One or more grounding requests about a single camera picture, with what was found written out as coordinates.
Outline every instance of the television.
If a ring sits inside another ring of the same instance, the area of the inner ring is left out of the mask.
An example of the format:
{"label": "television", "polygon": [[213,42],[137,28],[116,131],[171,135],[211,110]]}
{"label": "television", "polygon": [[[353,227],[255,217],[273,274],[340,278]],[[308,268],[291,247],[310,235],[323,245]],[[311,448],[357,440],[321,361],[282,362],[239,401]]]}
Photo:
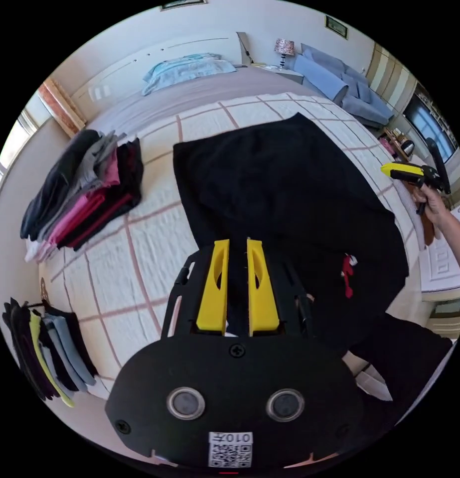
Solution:
{"label": "television", "polygon": [[454,154],[457,146],[440,125],[422,98],[415,93],[409,101],[403,116],[411,123],[419,135],[426,140],[432,138],[439,148],[444,163]]}

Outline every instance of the human hand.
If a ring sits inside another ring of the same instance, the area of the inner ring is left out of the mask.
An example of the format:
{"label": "human hand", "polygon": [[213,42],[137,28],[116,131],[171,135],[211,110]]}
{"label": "human hand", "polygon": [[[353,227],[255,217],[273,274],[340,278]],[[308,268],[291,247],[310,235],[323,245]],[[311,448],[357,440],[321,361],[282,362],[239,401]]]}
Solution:
{"label": "human hand", "polygon": [[414,188],[413,200],[417,203],[426,203],[424,209],[426,216],[435,226],[440,228],[449,212],[439,193],[427,184],[423,184],[421,188]]}

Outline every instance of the white quilted bedspread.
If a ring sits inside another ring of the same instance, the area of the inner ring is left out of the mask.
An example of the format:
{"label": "white quilted bedspread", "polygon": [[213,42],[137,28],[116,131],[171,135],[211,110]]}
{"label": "white quilted bedspread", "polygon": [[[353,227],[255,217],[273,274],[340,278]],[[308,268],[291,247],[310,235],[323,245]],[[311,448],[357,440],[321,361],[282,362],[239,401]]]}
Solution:
{"label": "white quilted bedspread", "polygon": [[392,181],[381,173],[391,156],[353,117],[330,100],[292,93],[221,101],[159,120],[141,130],[142,202],[109,223],[80,251],[62,249],[39,266],[50,302],[73,310],[107,398],[125,362],[159,339],[167,298],[186,258],[197,250],[173,174],[177,142],[212,136],[301,113],[347,155],[382,204],[393,211],[409,269],[419,255],[411,219]]}

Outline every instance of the picture frame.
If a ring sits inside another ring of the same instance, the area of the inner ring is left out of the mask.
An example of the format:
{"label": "picture frame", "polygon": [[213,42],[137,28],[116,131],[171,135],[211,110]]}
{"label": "picture frame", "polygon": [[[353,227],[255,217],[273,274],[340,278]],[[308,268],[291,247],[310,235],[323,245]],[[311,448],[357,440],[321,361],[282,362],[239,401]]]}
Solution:
{"label": "picture frame", "polygon": [[204,5],[208,3],[208,0],[175,0],[164,3],[160,6],[160,11],[171,10],[172,8],[179,8],[181,6],[189,5]]}
{"label": "picture frame", "polygon": [[331,31],[334,31],[334,33],[337,33],[339,36],[342,36],[345,40],[348,39],[348,27],[343,25],[338,20],[326,15],[325,26]]}

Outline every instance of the nightstand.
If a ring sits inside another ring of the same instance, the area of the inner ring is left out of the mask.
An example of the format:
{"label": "nightstand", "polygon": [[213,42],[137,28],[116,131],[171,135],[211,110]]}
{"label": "nightstand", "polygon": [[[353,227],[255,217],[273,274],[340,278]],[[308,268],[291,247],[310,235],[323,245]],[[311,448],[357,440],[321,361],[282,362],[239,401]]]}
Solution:
{"label": "nightstand", "polygon": [[268,65],[257,65],[256,68],[262,68],[263,70],[272,71],[273,73],[276,73],[277,75],[288,78],[289,80],[296,81],[300,85],[303,84],[304,76],[301,73],[297,73],[296,71],[285,70],[284,68],[279,68],[279,67],[270,67]]}

